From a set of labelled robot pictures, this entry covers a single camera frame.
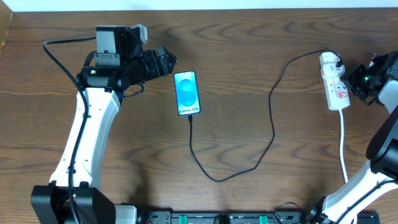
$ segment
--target white power strip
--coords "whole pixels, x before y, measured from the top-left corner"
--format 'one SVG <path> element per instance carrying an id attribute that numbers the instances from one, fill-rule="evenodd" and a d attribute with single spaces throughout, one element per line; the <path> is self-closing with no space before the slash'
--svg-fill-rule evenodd
<path id="1" fill-rule="evenodd" d="M 321 75 L 325 84 L 326 98 L 329 110 L 341 110 L 349 106 L 348 90 L 340 80 L 345 73 L 345 67 L 336 67 L 340 59 L 331 52 L 325 52 L 320 56 Z"/>

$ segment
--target phone screen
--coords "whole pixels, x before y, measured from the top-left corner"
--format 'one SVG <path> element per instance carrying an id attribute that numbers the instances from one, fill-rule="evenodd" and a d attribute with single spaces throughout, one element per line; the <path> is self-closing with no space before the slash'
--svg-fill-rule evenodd
<path id="1" fill-rule="evenodd" d="M 200 113 L 197 77 L 194 71 L 174 75 L 179 115 Z"/>

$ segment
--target white cord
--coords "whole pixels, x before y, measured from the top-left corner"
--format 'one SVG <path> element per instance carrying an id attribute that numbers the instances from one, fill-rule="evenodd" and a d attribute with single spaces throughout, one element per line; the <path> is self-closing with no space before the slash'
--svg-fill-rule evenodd
<path id="1" fill-rule="evenodd" d="M 338 113 L 340 114 L 340 163 L 341 163 L 341 170 L 343 171 L 343 176 L 344 176 L 344 182 L 348 182 L 348 176 L 347 176 L 347 170 L 346 170 L 346 164 L 344 163 L 344 119 L 343 119 L 343 111 L 340 109 L 338 110 Z M 357 221 L 357 216 L 354 217 L 352 224 L 356 224 Z"/>

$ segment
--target smartphone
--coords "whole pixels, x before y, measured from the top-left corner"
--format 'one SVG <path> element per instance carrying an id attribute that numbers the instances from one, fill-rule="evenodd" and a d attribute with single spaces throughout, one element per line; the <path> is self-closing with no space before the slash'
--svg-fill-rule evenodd
<path id="1" fill-rule="evenodd" d="M 179 115 L 200 113 L 197 76 L 195 71 L 174 74 L 175 94 Z"/>

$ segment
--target white backdrop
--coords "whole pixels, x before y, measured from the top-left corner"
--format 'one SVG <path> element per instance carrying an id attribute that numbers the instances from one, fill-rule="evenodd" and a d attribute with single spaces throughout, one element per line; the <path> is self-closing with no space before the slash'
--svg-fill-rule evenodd
<path id="1" fill-rule="evenodd" d="M 14 12 L 398 7 L 398 0 L 3 0 Z"/>

